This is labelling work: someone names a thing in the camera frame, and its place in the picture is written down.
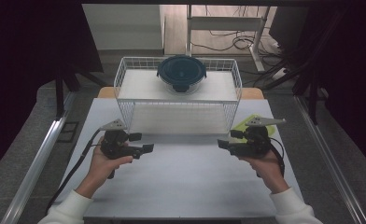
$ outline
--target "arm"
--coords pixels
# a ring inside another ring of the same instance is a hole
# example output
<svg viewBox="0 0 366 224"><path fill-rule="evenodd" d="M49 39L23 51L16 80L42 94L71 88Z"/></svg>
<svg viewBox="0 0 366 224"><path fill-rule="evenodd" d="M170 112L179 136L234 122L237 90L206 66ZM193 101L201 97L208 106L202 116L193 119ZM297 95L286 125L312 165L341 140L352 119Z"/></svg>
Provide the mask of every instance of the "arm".
<svg viewBox="0 0 366 224"><path fill-rule="evenodd" d="M319 224L322 223L314 216L311 206L289 187L279 171L277 158L269 151L262 159L238 158L250 163L252 168L261 176L265 186L271 191L270 197L276 208L275 219L280 224Z"/></svg>
<svg viewBox="0 0 366 224"><path fill-rule="evenodd" d="M90 170L76 190L72 190L60 205L51 207L49 214L41 219L39 224L84 223L84 213L90 206L95 191L106 182L113 170L119 169L122 164L131 162L133 159L133 157L128 156L110 160L102 153L101 147L97 146L93 150Z"/></svg>

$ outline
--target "round container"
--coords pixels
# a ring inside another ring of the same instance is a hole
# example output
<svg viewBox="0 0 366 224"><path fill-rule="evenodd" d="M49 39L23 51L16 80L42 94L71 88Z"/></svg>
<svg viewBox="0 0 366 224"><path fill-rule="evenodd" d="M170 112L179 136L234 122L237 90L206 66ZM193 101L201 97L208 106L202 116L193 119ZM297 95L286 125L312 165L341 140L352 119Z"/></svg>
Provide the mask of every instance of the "round container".
<svg viewBox="0 0 366 224"><path fill-rule="evenodd" d="M201 80L206 77L206 68L198 59L176 55L160 63L157 77L166 83L171 93L190 94L198 90Z"/></svg>

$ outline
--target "white metal stand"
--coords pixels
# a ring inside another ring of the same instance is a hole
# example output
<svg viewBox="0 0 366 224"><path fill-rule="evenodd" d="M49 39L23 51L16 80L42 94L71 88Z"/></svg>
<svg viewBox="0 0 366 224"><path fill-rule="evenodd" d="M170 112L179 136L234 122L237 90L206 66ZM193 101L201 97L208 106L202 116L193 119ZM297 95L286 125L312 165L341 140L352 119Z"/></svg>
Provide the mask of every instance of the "white metal stand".
<svg viewBox="0 0 366 224"><path fill-rule="evenodd" d="M187 43L186 55L191 56L191 31L193 30L218 30L218 31L255 31L255 39L250 46L250 53L259 72L264 71L264 66L259 57L259 43L267 22L270 7L267 7L260 18L233 18L233 17L192 17L191 5L187 5Z"/></svg>

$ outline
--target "white wire basket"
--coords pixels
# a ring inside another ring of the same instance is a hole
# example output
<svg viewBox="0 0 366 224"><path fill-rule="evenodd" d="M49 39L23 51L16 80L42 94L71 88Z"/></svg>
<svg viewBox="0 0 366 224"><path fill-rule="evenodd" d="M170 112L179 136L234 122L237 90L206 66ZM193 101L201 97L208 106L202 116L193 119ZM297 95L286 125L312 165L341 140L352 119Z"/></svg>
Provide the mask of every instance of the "white wire basket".
<svg viewBox="0 0 366 224"><path fill-rule="evenodd" d="M173 94L157 69L165 57L124 57L114 81L129 133L225 134L241 99L242 82L233 59L197 58L206 78L191 94Z"/></svg>

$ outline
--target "white sleeve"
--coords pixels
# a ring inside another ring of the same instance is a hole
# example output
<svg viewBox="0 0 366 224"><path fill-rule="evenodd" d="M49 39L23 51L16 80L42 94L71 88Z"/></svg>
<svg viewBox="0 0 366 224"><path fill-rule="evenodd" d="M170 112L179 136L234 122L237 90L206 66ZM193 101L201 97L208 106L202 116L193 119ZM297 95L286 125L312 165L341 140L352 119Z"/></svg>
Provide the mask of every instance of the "white sleeve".
<svg viewBox="0 0 366 224"><path fill-rule="evenodd" d="M43 217L38 224L82 224L84 213L92 203L88 199L72 190L67 198L58 206L52 206L49 214Z"/></svg>
<svg viewBox="0 0 366 224"><path fill-rule="evenodd" d="M305 204L292 188L270 194L276 208L275 219L279 224L321 224L311 206Z"/></svg>

